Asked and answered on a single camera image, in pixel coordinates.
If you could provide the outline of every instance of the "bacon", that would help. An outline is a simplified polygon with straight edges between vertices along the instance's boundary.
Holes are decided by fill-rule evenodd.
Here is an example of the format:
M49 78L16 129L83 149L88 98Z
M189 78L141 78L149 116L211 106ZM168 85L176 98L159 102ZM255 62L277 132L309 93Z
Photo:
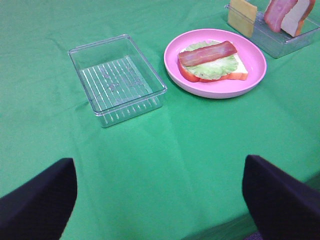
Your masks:
M269 28L279 33L285 15L297 4L298 0L271 0L264 13L264 21Z
M237 49L229 42L200 47L193 51L183 51L178 54L179 61L186 67L195 66L235 54Z

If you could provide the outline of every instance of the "clear plastic container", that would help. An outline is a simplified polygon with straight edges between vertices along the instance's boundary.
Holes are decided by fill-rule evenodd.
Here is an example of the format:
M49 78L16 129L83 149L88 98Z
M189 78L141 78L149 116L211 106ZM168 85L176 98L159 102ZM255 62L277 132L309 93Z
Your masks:
M129 35L76 47L69 55L102 127L163 105L167 86Z
M280 58L287 54L290 54L296 50L299 50L305 46L310 45L320 36L320 23L319 23L319 10L316 6L304 20L304 25L301 34L296 37L292 37L284 31L273 32L264 21L264 12L267 9L269 0L247 0L250 4L257 6L258 12L256 14L255 21L250 20L242 13L232 8L229 4L225 7L238 15L244 21L248 21L253 25L253 34L251 37L245 36L251 42L256 44L262 50L267 52L274 58Z

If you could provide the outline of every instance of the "green tablecloth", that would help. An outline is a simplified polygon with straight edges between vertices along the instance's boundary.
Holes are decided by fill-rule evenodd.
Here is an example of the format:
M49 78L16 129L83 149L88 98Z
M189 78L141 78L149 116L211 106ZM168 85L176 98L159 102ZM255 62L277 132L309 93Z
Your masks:
M236 32L226 23L227 3L2 1L0 196L72 157L78 197L63 240L178 240L248 212L247 154L301 181L318 173L319 41L278 59L265 53L264 79L236 98L202 98L168 76L164 51L179 34ZM102 128L68 50L121 34L168 91L162 108ZM224 239L237 234L230 229Z

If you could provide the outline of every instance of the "sandwich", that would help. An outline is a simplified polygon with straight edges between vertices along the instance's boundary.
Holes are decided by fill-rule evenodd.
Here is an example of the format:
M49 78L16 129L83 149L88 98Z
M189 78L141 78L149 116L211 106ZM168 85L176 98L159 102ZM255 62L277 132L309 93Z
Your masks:
M178 69L190 82L246 80L248 71L230 41L191 44L178 54Z
M292 37L301 34L304 21L316 0L270 0L264 13L264 21L276 33L281 29Z

